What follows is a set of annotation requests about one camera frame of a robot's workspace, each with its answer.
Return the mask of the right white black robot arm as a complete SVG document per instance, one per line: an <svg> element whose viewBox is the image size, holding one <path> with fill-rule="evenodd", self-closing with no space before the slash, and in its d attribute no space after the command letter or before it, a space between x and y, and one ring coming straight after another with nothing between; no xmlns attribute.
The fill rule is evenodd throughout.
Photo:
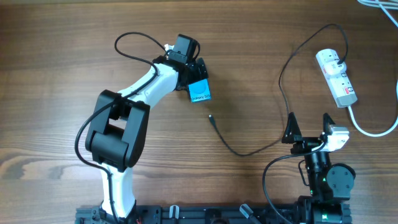
<svg viewBox="0 0 398 224"><path fill-rule="evenodd" d="M282 142L291 144L292 156L303 157L310 196L300 196L293 205L293 223L351 223L349 205L356 173L343 163L332 164L330 154L348 142L349 131L323 115L319 137L304 137L294 113L289 113Z"/></svg>

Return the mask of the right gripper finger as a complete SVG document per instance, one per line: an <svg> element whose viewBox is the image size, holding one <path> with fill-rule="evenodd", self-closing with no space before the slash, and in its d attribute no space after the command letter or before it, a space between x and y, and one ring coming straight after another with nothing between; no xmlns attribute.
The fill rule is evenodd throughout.
<svg viewBox="0 0 398 224"><path fill-rule="evenodd" d="M282 143L293 144L300 141L302 141L302 133L294 112L291 112L288 115L287 125L282 136Z"/></svg>
<svg viewBox="0 0 398 224"><path fill-rule="evenodd" d="M335 125L328 113L323 114L323 132L325 134L331 134L331 126Z"/></svg>

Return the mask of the turquoise Galaxy smartphone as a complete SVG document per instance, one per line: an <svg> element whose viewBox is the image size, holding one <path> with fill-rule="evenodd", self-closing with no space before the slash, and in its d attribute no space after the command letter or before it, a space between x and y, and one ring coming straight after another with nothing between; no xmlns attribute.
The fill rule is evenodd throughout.
<svg viewBox="0 0 398 224"><path fill-rule="evenodd" d="M211 92L207 79L189 84L188 92L192 103L211 100Z"/></svg>

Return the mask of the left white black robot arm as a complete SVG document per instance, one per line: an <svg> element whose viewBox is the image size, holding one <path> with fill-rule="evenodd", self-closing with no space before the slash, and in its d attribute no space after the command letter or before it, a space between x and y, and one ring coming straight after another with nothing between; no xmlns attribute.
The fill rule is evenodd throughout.
<svg viewBox="0 0 398 224"><path fill-rule="evenodd" d="M85 148L93 159L89 165L101 171L104 200L97 210L102 222L140 223L132 168L144 149L150 110L173 91L186 91L192 103L211 99L199 42L180 34L175 44L162 50L137 82L118 92L102 91L76 136L78 146L82 132L88 131Z"/></svg>

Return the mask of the white power strip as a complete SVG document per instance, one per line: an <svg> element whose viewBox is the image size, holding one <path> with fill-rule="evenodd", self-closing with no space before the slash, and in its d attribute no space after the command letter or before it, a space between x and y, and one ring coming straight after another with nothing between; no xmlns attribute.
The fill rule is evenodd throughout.
<svg viewBox="0 0 398 224"><path fill-rule="evenodd" d="M328 84L337 107L347 108L355 103L358 98L354 92L353 86L347 76L346 71L331 77L326 75L322 70L325 63L331 61L340 61L336 51L333 49L321 50L316 54L316 60L320 66L323 76L325 77L326 83Z"/></svg>

